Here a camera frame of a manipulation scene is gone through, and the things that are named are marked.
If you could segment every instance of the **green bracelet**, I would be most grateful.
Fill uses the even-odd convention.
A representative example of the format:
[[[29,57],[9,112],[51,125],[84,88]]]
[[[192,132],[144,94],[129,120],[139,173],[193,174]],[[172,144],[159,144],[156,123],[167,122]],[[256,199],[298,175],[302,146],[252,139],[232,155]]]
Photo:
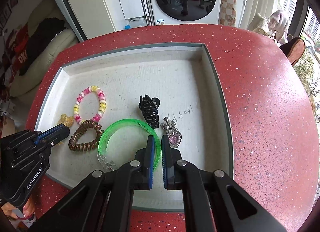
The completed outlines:
[[[158,135],[156,132],[146,123],[141,120],[137,119],[122,119],[119,120],[112,125],[110,125],[102,134],[100,141],[99,141],[99,146],[98,146],[98,160],[101,164],[103,164],[107,169],[110,171],[114,170],[114,163],[113,162],[108,162],[105,159],[105,152],[107,150],[107,145],[108,142],[111,138],[111,136],[118,131],[120,128],[125,127],[125,126],[139,126],[143,128],[144,130],[147,131],[149,135],[152,135],[155,138],[155,147],[156,147],[156,156],[153,161],[153,170],[156,169],[159,160],[160,160],[160,155],[161,155],[161,143]]]

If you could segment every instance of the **pink and yellow bead bracelet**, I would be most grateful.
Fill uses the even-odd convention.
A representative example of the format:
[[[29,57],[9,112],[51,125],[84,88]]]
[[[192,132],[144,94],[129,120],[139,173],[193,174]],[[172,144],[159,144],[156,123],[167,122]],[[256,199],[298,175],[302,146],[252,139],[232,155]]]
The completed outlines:
[[[77,97],[77,101],[76,104],[73,108],[73,117],[76,120],[76,122],[81,125],[84,120],[79,116],[79,106],[80,103],[82,101],[82,99],[84,98],[85,95],[88,95],[90,92],[96,92],[98,97],[99,97],[99,101],[100,101],[100,107],[99,107],[99,111],[97,112],[97,114],[92,118],[93,121],[99,122],[99,120],[102,118],[103,113],[106,110],[106,97],[104,95],[104,93],[102,92],[102,90],[97,87],[97,86],[90,86],[88,88],[86,88],[84,91],[81,92],[81,94],[79,94],[79,96]]]

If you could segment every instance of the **silver screw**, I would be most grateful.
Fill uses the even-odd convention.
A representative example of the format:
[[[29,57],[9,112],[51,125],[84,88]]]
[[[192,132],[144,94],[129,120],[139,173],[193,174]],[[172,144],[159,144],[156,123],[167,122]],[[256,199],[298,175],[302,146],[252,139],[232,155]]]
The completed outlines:
[[[138,166],[140,165],[140,162],[137,161],[137,160],[133,160],[133,161],[130,162],[130,165],[131,165],[132,167],[138,167]]]
[[[217,176],[218,178],[222,178],[224,176],[224,172],[222,170],[216,170],[214,172],[215,176]]]
[[[102,176],[102,171],[100,170],[95,170],[93,173],[92,173],[92,176],[95,177],[95,178],[99,178]]]
[[[179,166],[186,166],[187,162],[185,160],[177,160],[177,165]]]

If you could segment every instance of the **silver brooch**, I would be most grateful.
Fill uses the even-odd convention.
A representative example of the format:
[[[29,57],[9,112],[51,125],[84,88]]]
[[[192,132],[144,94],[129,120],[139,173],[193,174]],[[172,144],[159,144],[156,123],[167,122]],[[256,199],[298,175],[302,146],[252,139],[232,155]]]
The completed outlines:
[[[165,123],[162,123],[161,127],[165,130],[165,134],[168,136],[172,147],[178,148],[182,139],[182,135],[175,127],[176,123],[173,120],[171,121],[168,117],[165,117],[164,121]]]

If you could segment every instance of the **heart-shaped pendant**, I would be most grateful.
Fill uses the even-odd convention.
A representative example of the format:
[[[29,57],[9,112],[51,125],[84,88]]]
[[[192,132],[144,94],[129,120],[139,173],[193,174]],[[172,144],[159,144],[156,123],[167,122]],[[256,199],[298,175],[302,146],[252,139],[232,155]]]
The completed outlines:
[[[179,131],[174,131],[171,134],[168,134],[169,142],[174,148],[178,148],[180,145],[182,135]]]

